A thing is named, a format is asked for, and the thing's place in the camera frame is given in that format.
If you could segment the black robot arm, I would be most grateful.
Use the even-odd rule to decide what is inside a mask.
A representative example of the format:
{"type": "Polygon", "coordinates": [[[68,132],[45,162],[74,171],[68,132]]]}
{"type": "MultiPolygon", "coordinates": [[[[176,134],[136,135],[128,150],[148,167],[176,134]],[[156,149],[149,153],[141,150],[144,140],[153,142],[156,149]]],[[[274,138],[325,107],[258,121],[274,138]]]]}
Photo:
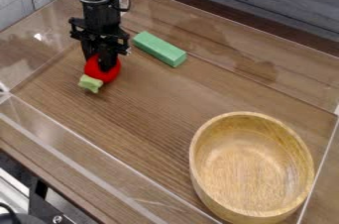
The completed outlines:
{"type": "Polygon", "coordinates": [[[97,67],[108,72],[117,56],[128,54],[129,35],[120,28],[120,14],[129,11],[130,0],[80,0],[82,17],[69,18],[70,37],[81,42],[84,59],[97,57],[97,67]]]}

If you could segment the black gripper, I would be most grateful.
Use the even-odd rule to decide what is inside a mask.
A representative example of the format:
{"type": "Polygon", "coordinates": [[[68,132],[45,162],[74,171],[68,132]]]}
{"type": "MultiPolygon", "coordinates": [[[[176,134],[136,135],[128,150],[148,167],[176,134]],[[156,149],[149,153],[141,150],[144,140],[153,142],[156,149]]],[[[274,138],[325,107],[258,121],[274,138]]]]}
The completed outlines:
{"type": "Polygon", "coordinates": [[[129,35],[120,29],[120,12],[110,2],[82,3],[82,9],[81,18],[69,18],[70,37],[81,42],[85,60],[98,53],[98,68],[108,72],[116,66],[117,55],[128,54],[129,35]]]}

